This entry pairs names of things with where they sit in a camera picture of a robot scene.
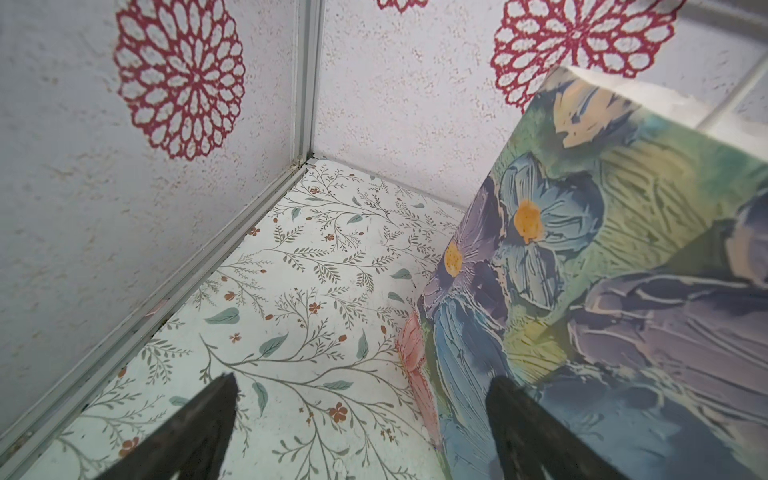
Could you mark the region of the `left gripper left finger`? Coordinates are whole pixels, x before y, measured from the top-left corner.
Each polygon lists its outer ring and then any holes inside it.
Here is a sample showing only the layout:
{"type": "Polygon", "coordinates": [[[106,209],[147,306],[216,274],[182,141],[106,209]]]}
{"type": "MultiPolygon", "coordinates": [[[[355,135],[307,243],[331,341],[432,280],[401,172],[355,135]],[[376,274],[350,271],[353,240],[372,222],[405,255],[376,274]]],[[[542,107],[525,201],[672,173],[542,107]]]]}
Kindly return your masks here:
{"type": "Polygon", "coordinates": [[[238,384],[211,381],[99,480],[217,479],[234,431],[238,384]]]}

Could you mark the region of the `white floral paper bag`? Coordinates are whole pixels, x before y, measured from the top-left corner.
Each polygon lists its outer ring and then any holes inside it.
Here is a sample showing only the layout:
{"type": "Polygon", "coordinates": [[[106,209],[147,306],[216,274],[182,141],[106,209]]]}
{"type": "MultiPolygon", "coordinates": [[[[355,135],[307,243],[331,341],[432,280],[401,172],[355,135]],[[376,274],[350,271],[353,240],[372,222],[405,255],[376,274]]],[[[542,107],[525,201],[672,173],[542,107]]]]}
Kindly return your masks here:
{"type": "Polygon", "coordinates": [[[499,479],[509,378],[631,479],[767,475],[767,128],[545,76],[397,347],[442,470],[499,479]]]}

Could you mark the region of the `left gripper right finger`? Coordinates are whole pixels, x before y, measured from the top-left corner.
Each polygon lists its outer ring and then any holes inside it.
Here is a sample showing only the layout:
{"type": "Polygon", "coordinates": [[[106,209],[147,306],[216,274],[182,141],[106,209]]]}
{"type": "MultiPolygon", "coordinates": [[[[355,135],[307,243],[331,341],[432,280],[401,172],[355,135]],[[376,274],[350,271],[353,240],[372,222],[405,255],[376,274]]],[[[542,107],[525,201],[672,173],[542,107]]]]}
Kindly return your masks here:
{"type": "Polygon", "coordinates": [[[512,379],[494,377],[485,406],[506,479],[627,479],[512,379]]]}

